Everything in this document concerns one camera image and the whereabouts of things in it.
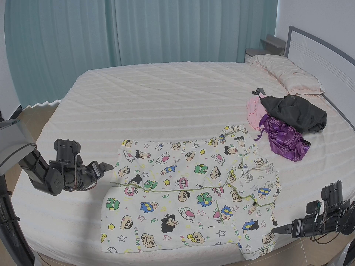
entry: curtain fold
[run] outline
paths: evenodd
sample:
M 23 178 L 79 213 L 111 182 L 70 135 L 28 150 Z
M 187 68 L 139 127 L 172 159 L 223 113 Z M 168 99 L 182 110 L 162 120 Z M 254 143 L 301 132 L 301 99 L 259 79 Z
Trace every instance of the curtain fold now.
M 6 50 L 25 107 L 62 99 L 90 69 L 243 62 L 276 13 L 277 0 L 6 0 Z

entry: pile of clothes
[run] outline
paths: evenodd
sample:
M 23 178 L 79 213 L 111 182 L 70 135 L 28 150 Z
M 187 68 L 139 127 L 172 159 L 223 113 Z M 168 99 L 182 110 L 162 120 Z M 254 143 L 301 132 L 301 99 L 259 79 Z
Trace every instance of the pile of clothes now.
M 271 150 L 291 161 L 300 161 L 311 144 L 302 137 L 305 131 L 319 132 L 327 124 L 327 113 L 297 95 L 283 98 L 265 96 L 262 88 L 247 103 L 248 122 L 268 133 Z

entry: floor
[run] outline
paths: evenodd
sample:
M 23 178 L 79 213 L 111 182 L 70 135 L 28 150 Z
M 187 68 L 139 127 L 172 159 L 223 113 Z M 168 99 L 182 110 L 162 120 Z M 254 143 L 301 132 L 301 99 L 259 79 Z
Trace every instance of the floor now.
M 55 111 L 57 104 L 54 105 L 37 105 L 33 108 L 27 108 L 22 111 L 18 119 L 24 121 L 28 130 L 31 132 L 35 140 L 38 139 L 44 125 Z M 19 165 L 15 165 L 5 174 L 8 189 L 13 191 L 20 176 L 21 169 Z M 334 233 L 329 234 L 323 238 L 326 242 L 335 236 Z M 311 242 L 309 238 L 302 238 L 281 247 L 271 253 L 260 257 L 253 261 L 242 261 L 228 266 L 271 266 L 271 265 L 288 265 L 288 266 L 306 266 L 315 265 L 320 266 L 328 262 L 334 255 L 336 255 L 349 241 L 354 238 L 354 234 L 344 236 L 340 234 L 334 241 L 326 245 L 319 245 L 316 242 Z M 63 262 L 55 261 L 54 259 L 41 255 L 42 264 L 50 266 L 72 266 Z M 15 263 L 7 253 L 4 245 L 0 241 L 0 257 L 4 262 L 3 265 L 15 266 Z

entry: headboard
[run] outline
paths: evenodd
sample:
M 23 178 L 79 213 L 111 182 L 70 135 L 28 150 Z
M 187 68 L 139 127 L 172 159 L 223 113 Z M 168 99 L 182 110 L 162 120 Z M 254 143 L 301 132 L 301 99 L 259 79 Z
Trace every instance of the headboard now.
M 285 56 L 322 83 L 324 97 L 355 130 L 355 60 L 328 42 L 293 26 Z

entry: white bed sheet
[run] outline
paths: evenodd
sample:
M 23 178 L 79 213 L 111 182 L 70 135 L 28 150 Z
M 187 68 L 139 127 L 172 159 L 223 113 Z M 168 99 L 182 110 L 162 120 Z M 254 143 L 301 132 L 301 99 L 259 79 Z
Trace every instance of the white bed sheet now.
M 286 89 L 265 70 L 246 63 L 180 62 L 91 70 L 81 75 L 45 125 L 37 144 L 47 160 L 56 157 L 56 139 L 81 144 L 84 163 L 115 165 L 122 140 L 177 141 L 208 139 L 225 123 L 244 124 L 251 91 L 283 97 Z M 279 226 L 304 217 L 307 202 L 343 181 L 344 198 L 355 196 L 355 133 L 322 96 L 304 96 L 328 113 L 324 131 L 305 133 L 311 147 L 301 162 L 271 152 L 267 135 L 260 154 L 280 171 L 282 191 L 275 216 Z M 12 203 L 29 245 L 54 259 L 75 265 L 225 265 L 243 260 L 237 247 L 196 246 L 176 250 L 111 254 L 101 252 L 100 209 L 112 171 L 88 192 L 53 197 L 37 191 L 22 171 Z M 280 235 L 276 248 L 293 239 Z

